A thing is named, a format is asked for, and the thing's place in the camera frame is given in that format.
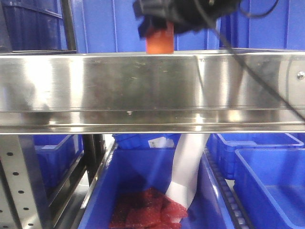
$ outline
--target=black cable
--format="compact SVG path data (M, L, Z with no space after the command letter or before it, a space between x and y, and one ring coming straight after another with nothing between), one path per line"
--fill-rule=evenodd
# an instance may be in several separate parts
M242 3L239 3L239 10L244 16L246 16L248 18L264 18L275 10L279 1L280 0L276 0L275 3L273 4L273 6L267 12L262 13L262 14L253 14L253 13L243 10L243 8L241 7Z
M230 51L230 53L233 55L234 59L238 62L238 64L241 66L242 69L246 69L250 76L259 83L267 92L269 92L271 95L273 95L276 99L279 101L282 101L286 107L290 110L292 110L299 118L301 118L305 122L305 118L299 113L296 109L294 109L291 104L283 98L274 88L272 88L269 84L267 84L262 77L256 73L247 63L241 58L238 53L233 49L229 41L214 27L213 21L210 19L210 17L206 14L204 9L201 7L201 4L199 0L194 0L196 8L202 18L205 20L207 25L214 31L214 33L219 37L221 42L227 47L227 49Z

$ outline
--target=metal shelf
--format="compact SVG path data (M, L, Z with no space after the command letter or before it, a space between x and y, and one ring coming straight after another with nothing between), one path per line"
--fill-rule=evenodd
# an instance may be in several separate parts
M305 52L240 51L305 114ZM303 121L224 50L0 56L0 133L287 132Z

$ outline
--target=black robotic end effector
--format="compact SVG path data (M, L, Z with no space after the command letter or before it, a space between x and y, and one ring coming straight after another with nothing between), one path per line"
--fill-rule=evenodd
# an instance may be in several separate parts
M214 21L237 10L241 0L199 0L202 9ZM166 29L166 22L174 23L176 34L210 28L199 13L194 0L136 0L135 16L144 17L139 26L140 37Z

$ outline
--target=blue storage bin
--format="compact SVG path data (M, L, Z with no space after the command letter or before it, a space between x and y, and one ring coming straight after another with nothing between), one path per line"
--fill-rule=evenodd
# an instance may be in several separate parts
M82 152L81 135L34 135L35 151L46 189L56 187Z
M290 133L290 134L295 138L299 139L301 142L305 142L305 133Z
M78 229L107 229L121 193L155 187L165 193L170 181L173 149L116 150L97 181ZM234 229L206 156L200 162L198 189L182 220L182 229Z
M0 0L15 51L67 49L59 0Z
M290 134L213 134L210 138L214 145L208 145L209 151L226 179L234 179L237 149L304 147L303 142Z
M180 134L114 134L112 135L120 149L169 148L177 146Z
M243 0L242 8L250 13L262 13L275 1ZM238 48L305 50L305 24L302 17L304 0L279 1L268 16L249 19L241 12L222 18L222 33Z
M256 229L305 229L305 149L236 151L234 189Z

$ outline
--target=screw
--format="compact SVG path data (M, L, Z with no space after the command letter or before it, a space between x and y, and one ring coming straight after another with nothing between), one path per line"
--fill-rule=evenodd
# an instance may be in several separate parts
M299 73L297 74L297 78L298 78L299 80L303 80L303 79L305 78L305 72L299 72Z

